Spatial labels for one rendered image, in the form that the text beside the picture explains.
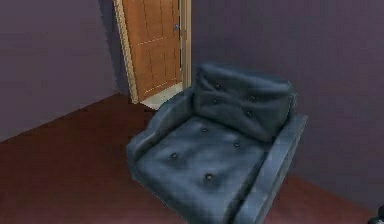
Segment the brown wooden room door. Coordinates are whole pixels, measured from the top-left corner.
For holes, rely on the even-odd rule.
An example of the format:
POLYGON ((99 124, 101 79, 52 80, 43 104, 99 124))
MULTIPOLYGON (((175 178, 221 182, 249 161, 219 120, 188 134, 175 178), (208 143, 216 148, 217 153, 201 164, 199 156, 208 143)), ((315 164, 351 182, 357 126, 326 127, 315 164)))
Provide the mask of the brown wooden room door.
POLYGON ((140 101, 181 81, 178 0, 122 0, 140 101))

